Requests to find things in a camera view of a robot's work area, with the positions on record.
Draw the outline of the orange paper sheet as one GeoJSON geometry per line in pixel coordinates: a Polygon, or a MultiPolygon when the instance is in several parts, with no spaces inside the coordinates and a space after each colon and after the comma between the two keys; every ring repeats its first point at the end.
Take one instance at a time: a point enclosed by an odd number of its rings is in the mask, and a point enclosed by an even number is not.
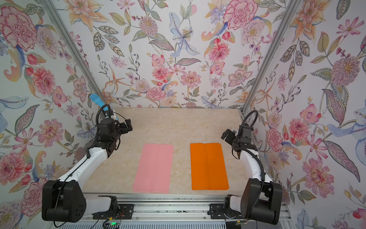
{"type": "Polygon", "coordinates": [[[192,143],[192,190],[229,190],[222,146],[219,143],[192,143]]]}

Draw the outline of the large pink paper sheet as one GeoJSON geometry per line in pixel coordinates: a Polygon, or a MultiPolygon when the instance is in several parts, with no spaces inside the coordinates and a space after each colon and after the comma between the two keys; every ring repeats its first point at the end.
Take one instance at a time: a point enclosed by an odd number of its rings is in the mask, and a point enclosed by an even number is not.
{"type": "Polygon", "coordinates": [[[174,146],[145,144],[132,187],[135,193],[168,194],[174,146]]]}

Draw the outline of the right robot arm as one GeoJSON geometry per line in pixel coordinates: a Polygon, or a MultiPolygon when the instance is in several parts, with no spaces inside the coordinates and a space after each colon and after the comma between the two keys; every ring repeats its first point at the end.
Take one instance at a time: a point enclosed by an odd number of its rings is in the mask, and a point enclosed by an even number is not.
{"type": "Polygon", "coordinates": [[[279,222],[283,188],[267,175],[257,147],[252,144],[253,128],[240,125],[239,130],[227,129],[221,138],[227,142],[235,158],[244,163],[250,178],[241,196],[227,195],[224,203],[210,204],[211,219],[235,219],[239,223],[254,220],[276,225],[279,222]]]}

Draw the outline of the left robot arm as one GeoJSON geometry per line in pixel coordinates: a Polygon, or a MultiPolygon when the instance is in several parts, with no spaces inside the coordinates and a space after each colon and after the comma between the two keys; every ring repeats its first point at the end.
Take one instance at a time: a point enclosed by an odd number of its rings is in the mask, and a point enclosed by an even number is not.
{"type": "Polygon", "coordinates": [[[121,209],[115,196],[86,198],[83,187],[92,173],[106,161],[121,143],[120,137],[132,131],[130,119],[123,123],[106,118],[97,124],[95,139],[75,168],[43,186],[42,219],[53,222],[78,222],[87,215],[118,216],[121,209]]]}

